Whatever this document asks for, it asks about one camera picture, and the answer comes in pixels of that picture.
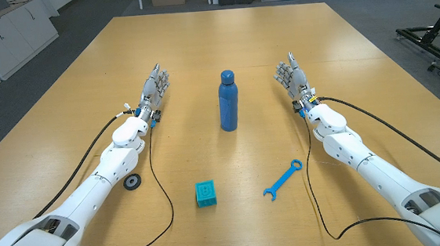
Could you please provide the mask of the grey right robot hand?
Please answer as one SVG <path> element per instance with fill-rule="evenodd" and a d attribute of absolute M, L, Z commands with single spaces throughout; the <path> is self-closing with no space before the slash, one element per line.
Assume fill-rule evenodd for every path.
<path fill-rule="evenodd" d="M 299 67 L 290 52 L 287 56 L 289 63 L 280 62 L 276 66 L 274 79 L 280 83 L 288 92 L 288 96 L 293 101 L 305 101 L 315 95 L 315 90 L 310 87 L 305 72 Z"/>

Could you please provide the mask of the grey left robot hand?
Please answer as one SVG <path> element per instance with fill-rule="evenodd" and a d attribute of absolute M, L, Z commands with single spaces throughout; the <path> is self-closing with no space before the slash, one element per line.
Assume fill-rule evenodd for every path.
<path fill-rule="evenodd" d="M 149 74 L 149 78 L 144 82 L 139 107 L 157 110 L 161 106 L 163 96 L 168 88 L 169 74 L 167 70 L 162 71 L 161 66 L 157 63 Z"/>

